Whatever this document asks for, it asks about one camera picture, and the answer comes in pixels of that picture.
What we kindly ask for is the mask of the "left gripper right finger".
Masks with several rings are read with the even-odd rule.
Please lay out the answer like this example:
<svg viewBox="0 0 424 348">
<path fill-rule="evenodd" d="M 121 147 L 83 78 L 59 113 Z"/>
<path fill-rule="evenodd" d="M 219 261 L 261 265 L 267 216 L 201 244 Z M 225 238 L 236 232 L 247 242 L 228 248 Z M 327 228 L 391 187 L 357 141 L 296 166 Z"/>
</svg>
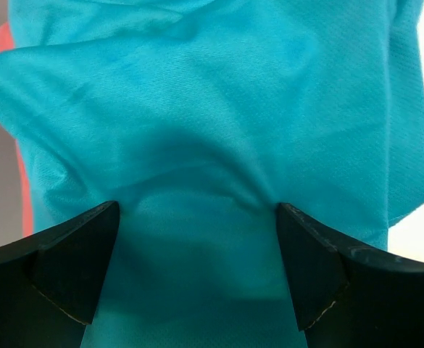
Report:
<svg viewBox="0 0 424 348">
<path fill-rule="evenodd" d="M 424 347 L 424 262 L 329 228 L 289 204 L 276 230 L 309 347 Z"/>
</svg>

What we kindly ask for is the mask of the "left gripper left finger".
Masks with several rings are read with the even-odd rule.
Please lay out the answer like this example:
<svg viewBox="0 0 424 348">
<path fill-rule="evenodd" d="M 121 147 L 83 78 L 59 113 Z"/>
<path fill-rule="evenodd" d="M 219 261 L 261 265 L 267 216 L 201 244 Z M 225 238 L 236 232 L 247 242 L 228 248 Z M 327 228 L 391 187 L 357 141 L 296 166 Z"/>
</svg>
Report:
<svg viewBox="0 0 424 348">
<path fill-rule="evenodd" d="M 0 246 L 0 348 L 79 347 L 91 325 L 117 238 L 105 202 Z"/>
</svg>

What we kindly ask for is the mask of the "teal t-shirt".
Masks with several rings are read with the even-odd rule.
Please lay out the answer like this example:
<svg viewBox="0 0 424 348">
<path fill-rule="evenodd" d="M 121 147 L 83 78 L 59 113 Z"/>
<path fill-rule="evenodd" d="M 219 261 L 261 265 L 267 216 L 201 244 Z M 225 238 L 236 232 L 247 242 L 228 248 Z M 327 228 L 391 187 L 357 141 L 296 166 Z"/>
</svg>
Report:
<svg viewBox="0 0 424 348">
<path fill-rule="evenodd" d="M 292 204 L 384 249 L 424 204 L 421 1 L 11 1 L 0 124 L 41 231 L 120 204 L 84 347 L 305 347 Z"/>
</svg>

